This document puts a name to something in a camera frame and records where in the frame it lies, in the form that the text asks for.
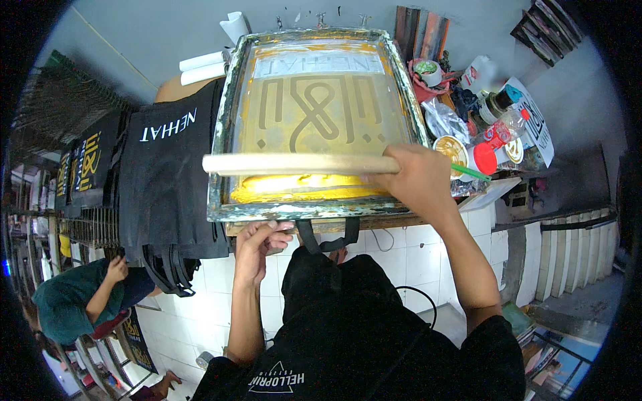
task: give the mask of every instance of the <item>wooden squeegee handle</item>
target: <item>wooden squeegee handle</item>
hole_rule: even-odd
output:
[[[388,156],[319,155],[314,153],[225,153],[203,156],[203,170],[222,176],[398,173]]]

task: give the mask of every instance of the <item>screen printing frame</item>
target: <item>screen printing frame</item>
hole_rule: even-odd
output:
[[[406,125],[412,143],[430,148],[432,143],[424,125],[423,114],[414,96],[412,83],[390,35],[383,30],[352,28],[328,28],[287,30],[280,32],[253,33],[239,39],[232,53],[232,60],[223,86],[223,94],[214,125],[211,154],[229,153],[234,137],[234,123],[241,97],[242,79],[252,46],[305,39],[368,40],[382,43],[385,56],[390,62]],[[291,202],[226,203],[229,198],[230,180],[215,173],[209,174],[207,192],[208,221],[257,221],[267,219],[294,220],[320,218],[346,218],[404,214],[410,211],[395,198],[374,197],[342,200],[314,200]]]

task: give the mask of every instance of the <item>red bottle cap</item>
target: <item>red bottle cap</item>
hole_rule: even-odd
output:
[[[486,142],[475,145],[473,149],[473,157],[477,170],[486,175],[491,175],[497,170],[497,156],[492,146]]]

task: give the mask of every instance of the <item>person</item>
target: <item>person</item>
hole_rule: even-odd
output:
[[[265,254],[291,240],[290,222],[255,222],[238,235],[227,352],[193,400],[522,399],[524,364],[501,315],[495,275],[450,195],[450,160],[419,145],[389,146],[401,170],[370,176],[444,240],[467,321],[461,349],[432,330],[369,255],[335,264],[304,247],[283,278],[284,325],[266,350],[259,310]]]
[[[172,372],[168,370],[162,379],[152,387],[142,386],[135,393],[129,395],[131,401],[161,401],[167,398],[169,389],[174,390],[172,382],[183,384],[183,382]]]
[[[95,260],[43,282],[22,305],[36,336],[70,345],[137,304],[162,291],[144,268],[128,269],[125,258]]]

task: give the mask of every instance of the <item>green stirring stick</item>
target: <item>green stirring stick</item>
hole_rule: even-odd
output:
[[[490,176],[480,173],[479,171],[475,171],[475,170],[469,169],[468,167],[464,167],[464,166],[461,166],[460,164],[455,164],[455,163],[451,163],[450,167],[455,171],[459,171],[460,173],[468,174],[469,176],[479,178],[482,181],[490,182]]]

